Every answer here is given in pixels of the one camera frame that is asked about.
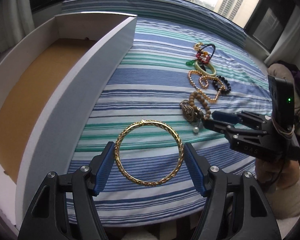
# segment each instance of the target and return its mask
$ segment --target gold bangle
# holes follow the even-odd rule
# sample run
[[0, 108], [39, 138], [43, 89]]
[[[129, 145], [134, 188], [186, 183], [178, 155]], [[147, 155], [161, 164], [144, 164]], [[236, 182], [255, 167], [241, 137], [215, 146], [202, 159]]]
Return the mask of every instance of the gold bangle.
[[[130, 133], [131, 131], [133, 131], [134, 129], [144, 126], [144, 125], [153, 125], [159, 128], [162, 128], [164, 130], [166, 130], [168, 133], [170, 133], [172, 135], [172, 137], [176, 140], [176, 143], [178, 144], [178, 149], [179, 149], [179, 159], [177, 162], [176, 167], [174, 168], [174, 170], [167, 175], [166, 177], [164, 177], [163, 179], [157, 180], [157, 181], [143, 181], [140, 179], [136, 179], [134, 177], [132, 177], [129, 173], [127, 173], [124, 169], [124, 167], [121, 164], [121, 160], [120, 160], [120, 155], [119, 155], [119, 150], [120, 150], [120, 145], [122, 143], [122, 140], [124, 139], [124, 137]], [[179, 137], [179, 135], [175, 132], [175, 130], [173, 130], [169, 125], [160, 122], [160, 121], [155, 121], [155, 120], [141, 120], [139, 122], [135, 122], [131, 125], [129, 125], [126, 129], [124, 129], [118, 136], [117, 141], [115, 142], [115, 146], [114, 146], [114, 159], [115, 159], [115, 163], [117, 164], [119, 171], [121, 172], [121, 174], [123, 176], [125, 176], [128, 180], [132, 181], [133, 183], [139, 184], [139, 185], [143, 185], [143, 186], [157, 186], [157, 185], [161, 185], [163, 183], [166, 183], [167, 181], [169, 181], [170, 179], [172, 179], [177, 172], [179, 171], [182, 162], [183, 162], [183, 145], [182, 145], [182, 141]]]
[[205, 66], [211, 69], [212, 74], [205, 72], [202, 68], [200, 68], [197, 61], [194, 62], [194, 67], [197, 71], [201, 72], [205, 76], [214, 77], [216, 75], [216, 69], [211, 65], [210, 62], [208, 64], [205, 64]]

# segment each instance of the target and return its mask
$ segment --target beaded bracelet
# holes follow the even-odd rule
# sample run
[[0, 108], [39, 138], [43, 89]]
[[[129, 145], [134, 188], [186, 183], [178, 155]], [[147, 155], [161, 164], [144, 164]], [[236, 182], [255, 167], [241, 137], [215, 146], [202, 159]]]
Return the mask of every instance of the beaded bracelet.
[[[228, 94], [231, 91], [231, 87], [230, 87], [229, 82], [222, 76], [217, 76], [217, 78], [219, 78], [226, 86], [226, 89], [222, 90], [221, 93], [222, 94]], [[218, 87], [218, 84], [215, 80], [212, 82], [212, 85], [215, 88], [215, 90], [217, 90], [217, 91], [219, 91], [219, 89], [221, 88], [221, 87], [220, 88]]]
[[210, 114], [211, 114], [210, 107], [208, 106], [208, 103], [204, 101], [204, 98], [202, 98], [201, 95], [198, 94], [197, 91], [190, 94], [190, 96], [189, 96], [189, 106], [191, 106], [194, 111], [199, 111], [199, 108], [194, 104], [194, 99], [195, 98], [202, 104], [202, 106], [206, 110], [206, 114], [205, 114], [204, 118], [209, 119]]

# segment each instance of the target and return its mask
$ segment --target pearl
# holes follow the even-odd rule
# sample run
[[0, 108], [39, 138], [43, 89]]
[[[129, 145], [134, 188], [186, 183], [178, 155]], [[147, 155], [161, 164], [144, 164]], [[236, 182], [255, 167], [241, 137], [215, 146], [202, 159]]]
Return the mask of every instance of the pearl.
[[197, 127], [197, 126], [194, 127], [194, 128], [193, 128], [193, 132], [194, 132], [194, 133], [198, 133], [198, 132], [199, 132], [199, 127]]

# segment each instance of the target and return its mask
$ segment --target screw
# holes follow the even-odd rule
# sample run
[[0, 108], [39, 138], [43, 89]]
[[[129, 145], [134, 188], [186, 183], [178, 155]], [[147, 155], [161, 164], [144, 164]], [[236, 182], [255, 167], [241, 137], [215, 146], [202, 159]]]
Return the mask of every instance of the screw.
[[210, 170], [213, 171], [213, 172], [218, 172], [219, 168], [217, 166], [211, 166]]
[[89, 170], [89, 166], [88, 165], [84, 165], [80, 168], [80, 171], [86, 172]]
[[53, 178], [56, 175], [56, 173], [54, 171], [50, 171], [47, 176], [48, 178]]
[[247, 178], [251, 178], [251, 177], [253, 176], [252, 173], [249, 172], [249, 171], [245, 171], [243, 174], [244, 174]]

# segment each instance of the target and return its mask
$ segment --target striped bedsheet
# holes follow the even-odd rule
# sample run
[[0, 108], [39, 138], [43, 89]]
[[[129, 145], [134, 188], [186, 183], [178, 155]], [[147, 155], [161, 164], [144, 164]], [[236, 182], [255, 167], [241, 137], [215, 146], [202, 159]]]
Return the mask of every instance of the striped bedsheet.
[[165, 20], [218, 34], [244, 48], [244, 30], [230, 20], [200, 5], [185, 0], [65, 0], [63, 13], [108, 11], [137, 14], [139, 17]]
[[[69, 171], [89, 164], [108, 141], [115, 141], [129, 124], [159, 120], [172, 126], [183, 142], [191, 142], [211, 165], [226, 172], [254, 173], [254, 158], [229, 149], [223, 135], [193, 126], [183, 118], [179, 103], [194, 91], [185, 62], [195, 58], [196, 42], [213, 43], [211, 60], [225, 76], [232, 91], [210, 104], [211, 111], [242, 110], [268, 114], [271, 99], [266, 77], [249, 55], [219, 36], [162, 20], [138, 18], [134, 43], [98, 99], [77, 144]], [[216, 92], [212, 86], [208, 95]], [[173, 170], [178, 160], [174, 139], [157, 127], [141, 127], [122, 142], [122, 164], [136, 178], [157, 180]], [[180, 218], [203, 208], [205, 199], [194, 189], [187, 167], [175, 178], [157, 187], [133, 184], [113, 166], [106, 187], [94, 198], [104, 226], [129, 227]], [[69, 218], [75, 222], [71, 194], [67, 195]]]

